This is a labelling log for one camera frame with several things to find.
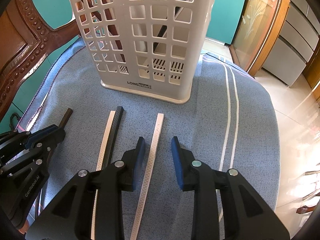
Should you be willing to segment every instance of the cabinet drawer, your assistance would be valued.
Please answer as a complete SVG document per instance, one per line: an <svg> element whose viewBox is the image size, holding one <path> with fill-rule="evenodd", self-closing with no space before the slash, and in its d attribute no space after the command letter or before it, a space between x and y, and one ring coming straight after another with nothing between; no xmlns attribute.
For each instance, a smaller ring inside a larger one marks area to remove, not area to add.
<svg viewBox="0 0 320 240"><path fill-rule="evenodd" d="M287 40L307 62L310 60L313 50L287 21L284 22L280 35Z"/></svg>
<svg viewBox="0 0 320 240"><path fill-rule="evenodd" d="M310 47L315 50L319 37L305 17L303 17L294 6L290 7L286 20L300 33Z"/></svg>
<svg viewBox="0 0 320 240"><path fill-rule="evenodd" d="M308 3L306 0L291 0L303 13L307 15Z"/></svg>
<svg viewBox="0 0 320 240"><path fill-rule="evenodd" d="M280 39L277 39L263 64L266 70L289 86L295 82L305 66L305 62Z"/></svg>
<svg viewBox="0 0 320 240"><path fill-rule="evenodd" d="M307 18L312 23L313 27L317 30L318 34L320 34L320 23L310 7L308 10Z"/></svg>

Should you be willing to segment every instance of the blue gripper pad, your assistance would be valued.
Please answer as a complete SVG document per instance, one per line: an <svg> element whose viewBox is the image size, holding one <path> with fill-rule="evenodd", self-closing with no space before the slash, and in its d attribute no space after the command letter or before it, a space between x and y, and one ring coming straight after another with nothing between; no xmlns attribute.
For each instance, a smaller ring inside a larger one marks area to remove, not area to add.
<svg viewBox="0 0 320 240"><path fill-rule="evenodd" d="M139 137L136 148L123 154L121 160L126 164L127 170L119 178L122 190L134 191L136 189L145 151L144 138Z"/></svg>
<svg viewBox="0 0 320 240"><path fill-rule="evenodd" d="M133 181L132 181L133 190L136 190L137 183L139 181L139 177L141 174L141 167L142 167L144 153L146 151L146 144L143 137L139 137L136 150L138 151L138 156L137 156L135 166L133 168Z"/></svg>
<svg viewBox="0 0 320 240"><path fill-rule="evenodd" d="M181 190L183 190L183 167L181 163L181 148L178 141L178 138L175 136L171 140L171 152L172 152L172 158L174 163L174 169L176 171L176 177L177 177L177 183Z"/></svg>

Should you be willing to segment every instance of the blue cloth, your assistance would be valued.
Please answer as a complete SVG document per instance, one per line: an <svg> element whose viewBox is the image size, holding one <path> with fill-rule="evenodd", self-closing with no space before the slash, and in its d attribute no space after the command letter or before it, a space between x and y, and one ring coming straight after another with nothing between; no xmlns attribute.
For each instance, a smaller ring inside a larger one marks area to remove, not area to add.
<svg viewBox="0 0 320 240"><path fill-rule="evenodd" d="M44 206L79 170L95 171L109 113L117 106L123 106L112 161L120 159L126 150L133 149L139 136L146 141L138 189L122 195L125 239L130 238L158 113L164 114L164 123L139 240L191 238L193 192L182 192L177 184L171 153L173 136L177 136L182 147L191 150L196 159L216 170L225 152L222 170L226 171L230 167L237 135L233 167L271 208L275 208L280 173L278 126L269 94L252 77L231 62L228 65L209 54L201 54L190 100L175 105L103 88L83 46L82 39L77 40L56 61L20 121L20 128L25 129L38 112L31 128L34 132L53 123L59 124L68 107L74 111L65 128L66 138L52 156L51 175L43 193ZM239 100L238 133L236 95ZM226 133L228 116L229 132Z"/></svg>

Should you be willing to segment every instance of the laundry basket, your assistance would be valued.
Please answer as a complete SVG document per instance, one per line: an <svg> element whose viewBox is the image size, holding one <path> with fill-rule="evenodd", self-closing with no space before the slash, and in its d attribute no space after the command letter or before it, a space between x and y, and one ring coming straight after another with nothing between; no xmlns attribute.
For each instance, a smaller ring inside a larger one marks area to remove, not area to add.
<svg viewBox="0 0 320 240"><path fill-rule="evenodd" d="M102 86L183 104L214 0L70 0Z"/></svg>

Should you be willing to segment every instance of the black bar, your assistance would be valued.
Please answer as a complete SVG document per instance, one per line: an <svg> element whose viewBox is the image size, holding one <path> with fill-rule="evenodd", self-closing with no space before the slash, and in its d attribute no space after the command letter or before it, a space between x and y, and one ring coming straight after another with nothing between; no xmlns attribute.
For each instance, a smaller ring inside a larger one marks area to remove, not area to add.
<svg viewBox="0 0 320 240"><path fill-rule="evenodd" d="M117 133L118 133L118 129L119 129L122 113L123 113L123 107L122 106L118 106L117 110L116 110L116 113L115 113L115 117L113 118L111 130L110 130L108 141L107 141L107 145L106 145L106 149L104 151L102 169L105 168L106 166L108 166L110 164L110 162L111 162L113 148L114 148L115 143L116 143L116 137L117 137Z"/></svg>
<svg viewBox="0 0 320 240"><path fill-rule="evenodd" d="M73 113L73 110L71 108L68 108L66 113L64 114L60 124L59 124L59 127L64 128L66 126L66 124L67 124L70 116L72 115L72 113Z"/></svg>

